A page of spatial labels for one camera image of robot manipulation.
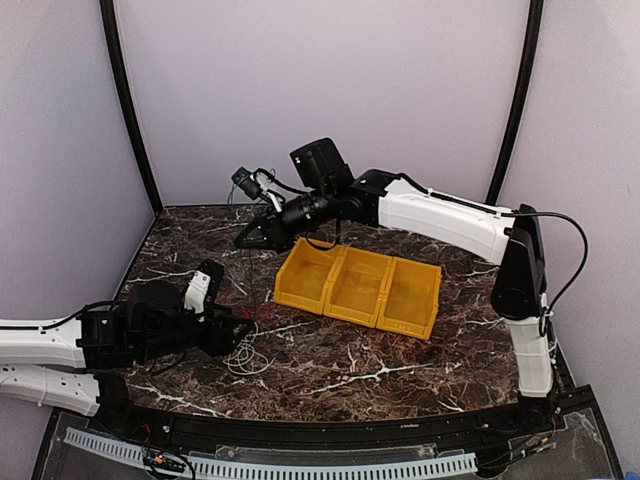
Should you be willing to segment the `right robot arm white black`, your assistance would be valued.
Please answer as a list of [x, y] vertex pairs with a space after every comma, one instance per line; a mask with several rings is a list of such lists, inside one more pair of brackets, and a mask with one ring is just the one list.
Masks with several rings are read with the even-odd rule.
[[284, 200], [275, 188], [282, 183], [270, 171], [240, 167], [232, 176], [236, 187], [266, 209], [234, 240], [240, 249], [292, 249], [296, 236], [328, 221], [351, 221], [419, 234], [470, 252], [498, 274], [490, 301], [509, 328], [518, 388], [527, 397], [510, 413], [521, 434], [534, 432], [549, 416], [543, 397], [553, 385], [549, 345], [550, 317], [556, 304], [546, 295], [547, 282], [539, 221], [542, 211], [522, 204], [517, 209], [489, 206], [420, 185], [406, 173], [370, 169], [354, 176], [335, 143], [323, 138], [290, 154], [304, 185], [291, 188]]

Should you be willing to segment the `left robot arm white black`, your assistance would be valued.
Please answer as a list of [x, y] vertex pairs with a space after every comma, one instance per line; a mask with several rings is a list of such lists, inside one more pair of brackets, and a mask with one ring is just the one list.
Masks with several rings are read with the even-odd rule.
[[62, 319], [1, 323], [4, 396], [101, 415], [120, 436], [141, 427], [128, 388], [116, 370], [198, 349], [210, 357], [232, 353], [254, 329], [215, 301], [206, 283], [180, 292], [154, 280], [124, 301], [99, 301]]

